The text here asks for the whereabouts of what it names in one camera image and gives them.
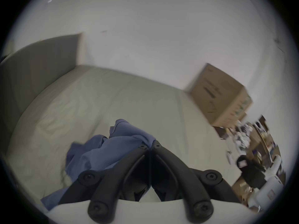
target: white bed sheet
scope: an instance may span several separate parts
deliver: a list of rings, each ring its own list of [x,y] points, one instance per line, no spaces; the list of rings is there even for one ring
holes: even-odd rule
[[[36,198],[69,186],[65,155],[73,141],[109,136],[125,119],[152,134],[187,166],[215,169],[232,185],[240,170],[226,158],[227,142],[185,92],[121,72],[77,66],[34,99],[21,116],[7,158]],[[143,201],[156,201],[152,190]]]

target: white wall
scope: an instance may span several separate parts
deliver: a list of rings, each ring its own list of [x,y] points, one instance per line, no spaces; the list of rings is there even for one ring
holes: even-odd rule
[[[282,160],[291,163],[286,160],[291,154],[294,158],[297,134],[281,128],[280,122],[291,120],[287,127],[298,126],[292,73],[298,53],[265,0],[33,0],[9,39],[18,50],[78,32],[85,38],[83,63],[179,89],[189,90],[206,62],[222,69],[245,85],[254,101],[247,120],[264,114]],[[284,53],[273,41],[278,36]],[[288,68],[287,50],[292,50],[287,55],[293,62]],[[281,111],[287,99],[292,99],[287,102],[290,109]]]

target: blue cloth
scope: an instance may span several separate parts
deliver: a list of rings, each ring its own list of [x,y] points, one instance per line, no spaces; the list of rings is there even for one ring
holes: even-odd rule
[[[72,143],[66,154],[65,172],[74,182],[85,170],[101,171],[113,167],[119,160],[142,144],[149,148],[155,138],[141,129],[118,119],[110,127],[110,136],[95,135],[84,145]],[[47,210],[58,205],[68,188],[60,189],[41,199]]]

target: gray headboard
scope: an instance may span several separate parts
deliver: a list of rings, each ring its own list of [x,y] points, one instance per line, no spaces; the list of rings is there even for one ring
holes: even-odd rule
[[[0,151],[28,105],[48,85],[74,69],[80,34],[28,45],[0,64]]]

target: bed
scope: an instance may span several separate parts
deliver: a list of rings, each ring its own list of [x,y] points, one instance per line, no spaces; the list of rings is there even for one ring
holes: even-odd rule
[[[122,72],[76,65],[46,86],[13,128],[6,158],[18,180],[40,199],[71,184],[64,172],[73,141],[109,136],[117,119],[153,135],[187,166],[215,169],[233,185],[230,139],[220,140],[189,94]],[[151,192],[143,201],[156,201]]]

